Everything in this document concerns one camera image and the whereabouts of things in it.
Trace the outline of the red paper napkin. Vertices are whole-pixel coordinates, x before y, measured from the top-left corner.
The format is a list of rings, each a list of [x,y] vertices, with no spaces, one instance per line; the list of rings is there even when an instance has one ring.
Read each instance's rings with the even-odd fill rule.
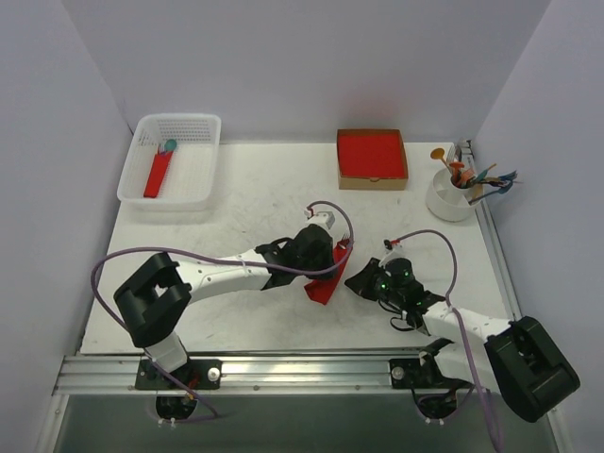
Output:
[[[338,269],[333,277],[329,277],[325,280],[312,280],[304,286],[304,290],[309,300],[322,305],[326,305],[329,302],[344,273],[350,254],[351,247],[340,247],[338,243],[336,243],[332,250],[332,257],[334,261],[339,264]]]

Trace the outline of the white plastic perforated basket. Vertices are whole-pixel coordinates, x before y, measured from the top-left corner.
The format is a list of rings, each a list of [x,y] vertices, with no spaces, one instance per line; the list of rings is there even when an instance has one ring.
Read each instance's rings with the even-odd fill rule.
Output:
[[[207,204],[216,172],[221,119],[206,113],[160,113],[144,116],[135,129],[117,189],[120,202],[140,210],[201,210]],[[159,195],[143,191],[154,156],[174,139],[173,152]]]

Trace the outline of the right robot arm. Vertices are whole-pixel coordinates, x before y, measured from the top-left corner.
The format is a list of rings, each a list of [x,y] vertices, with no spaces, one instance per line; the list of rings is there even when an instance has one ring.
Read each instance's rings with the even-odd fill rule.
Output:
[[[408,329],[431,338],[419,352],[418,366],[403,372],[416,389],[478,380],[521,419],[534,423],[580,386],[579,375],[538,320],[452,310],[444,296],[415,278],[407,259],[372,259],[345,285],[403,314]]]

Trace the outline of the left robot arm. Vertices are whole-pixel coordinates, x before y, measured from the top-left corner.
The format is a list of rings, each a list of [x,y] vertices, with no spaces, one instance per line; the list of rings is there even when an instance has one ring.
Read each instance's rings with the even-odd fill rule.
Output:
[[[334,277],[333,246],[324,227],[308,225],[294,238],[228,257],[227,265],[176,261],[160,252],[124,282],[113,299],[134,345],[158,365],[158,378],[170,388],[179,388],[190,379],[191,365],[176,325],[190,304],[238,291],[283,287],[300,275],[319,280]]]

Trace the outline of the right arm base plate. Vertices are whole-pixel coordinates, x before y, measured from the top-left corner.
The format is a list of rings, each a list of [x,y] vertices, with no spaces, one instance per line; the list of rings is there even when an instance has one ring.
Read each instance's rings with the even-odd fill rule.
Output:
[[[391,385],[395,389],[442,388],[444,379],[419,359],[395,358],[389,360]]]

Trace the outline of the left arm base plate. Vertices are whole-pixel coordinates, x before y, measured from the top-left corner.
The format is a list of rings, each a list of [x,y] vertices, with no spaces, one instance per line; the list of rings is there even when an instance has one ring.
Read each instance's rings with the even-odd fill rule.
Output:
[[[220,388],[222,362],[217,359],[189,359],[171,376],[192,390],[217,390]],[[178,386],[165,377],[149,359],[142,359],[138,366],[134,388],[141,391],[163,391]]]

